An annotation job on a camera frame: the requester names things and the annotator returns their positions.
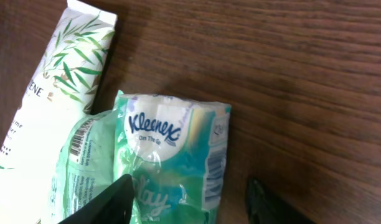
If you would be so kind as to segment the white tube gold cap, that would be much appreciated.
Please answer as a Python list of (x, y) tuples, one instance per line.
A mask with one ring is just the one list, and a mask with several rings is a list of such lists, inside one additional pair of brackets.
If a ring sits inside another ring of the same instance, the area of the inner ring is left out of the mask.
[(70, 0), (0, 150), (0, 223), (39, 223), (57, 159), (92, 108), (117, 15)]

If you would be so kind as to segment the teal wet wipes pack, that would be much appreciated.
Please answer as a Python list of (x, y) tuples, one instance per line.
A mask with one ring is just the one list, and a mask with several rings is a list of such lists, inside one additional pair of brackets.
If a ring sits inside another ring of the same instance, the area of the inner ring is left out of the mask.
[(80, 119), (56, 163), (40, 223), (60, 223), (113, 183), (115, 126), (119, 90), (112, 110)]

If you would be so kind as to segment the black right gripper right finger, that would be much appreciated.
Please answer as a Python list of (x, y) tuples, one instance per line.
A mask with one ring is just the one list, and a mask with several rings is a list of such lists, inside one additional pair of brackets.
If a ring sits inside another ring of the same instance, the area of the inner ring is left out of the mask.
[(255, 177), (247, 180), (245, 204), (250, 224), (314, 224)]

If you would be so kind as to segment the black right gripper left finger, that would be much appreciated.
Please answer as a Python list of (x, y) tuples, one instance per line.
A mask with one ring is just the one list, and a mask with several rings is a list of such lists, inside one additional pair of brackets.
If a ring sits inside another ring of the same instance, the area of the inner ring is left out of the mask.
[(125, 174), (59, 224), (129, 224), (133, 200), (132, 176)]

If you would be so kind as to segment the green tissue pack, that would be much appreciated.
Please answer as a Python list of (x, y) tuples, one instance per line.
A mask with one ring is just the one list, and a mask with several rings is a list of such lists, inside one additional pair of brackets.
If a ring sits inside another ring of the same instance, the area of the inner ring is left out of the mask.
[(217, 221), (231, 109), (175, 96), (118, 97), (113, 173), (132, 178), (132, 223)]

